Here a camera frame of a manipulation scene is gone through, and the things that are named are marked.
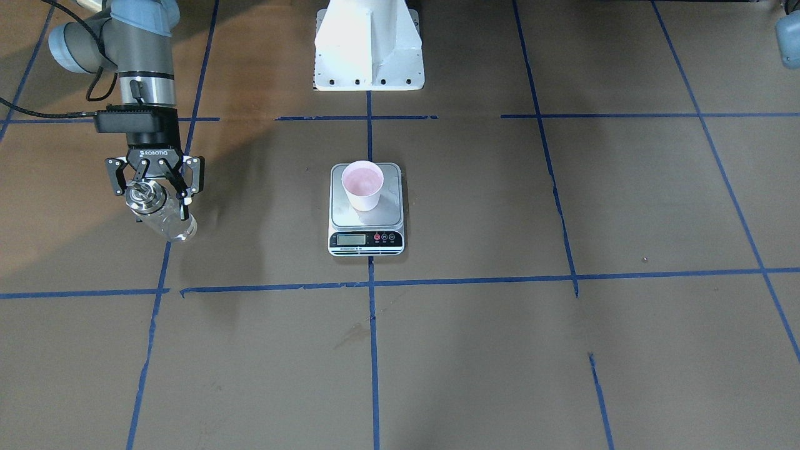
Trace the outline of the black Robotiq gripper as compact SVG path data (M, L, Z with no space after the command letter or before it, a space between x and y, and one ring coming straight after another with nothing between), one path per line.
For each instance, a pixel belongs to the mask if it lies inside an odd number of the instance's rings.
M175 190L180 220L189 219L189 205L193 196L204 188L205 159L202 156L184 156L182 139L178 130L126 133L126 157L107 157L105 168L115 196L122 196L131 183L144 179L166 179ZM125 178L125 169L131 166L134 175Z

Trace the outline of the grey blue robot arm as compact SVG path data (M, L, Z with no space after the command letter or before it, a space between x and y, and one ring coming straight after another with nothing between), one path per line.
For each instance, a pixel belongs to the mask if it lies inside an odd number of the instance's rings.
M186 221L203 190L204 159L184 154L178 128L171 38L180 17L175 1L102 1L88 19L53 29L48 45L72 73L116 75L122 102L94 115L97 132L126 136L127 154L106 160L115 196L128 190L129 166L135 182L168 182Z

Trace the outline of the second robot arm joint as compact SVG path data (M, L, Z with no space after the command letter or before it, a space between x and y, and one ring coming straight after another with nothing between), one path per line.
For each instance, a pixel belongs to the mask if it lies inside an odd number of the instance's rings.
M776 40L783 66L799 68L799 1L784 1L786 16L775 24Z

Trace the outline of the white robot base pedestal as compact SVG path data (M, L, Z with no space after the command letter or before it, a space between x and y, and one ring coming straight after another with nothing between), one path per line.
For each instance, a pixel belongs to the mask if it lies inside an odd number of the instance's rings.
M419 14L406 1L331 1L316 14L318 91L417 91L426 83Z

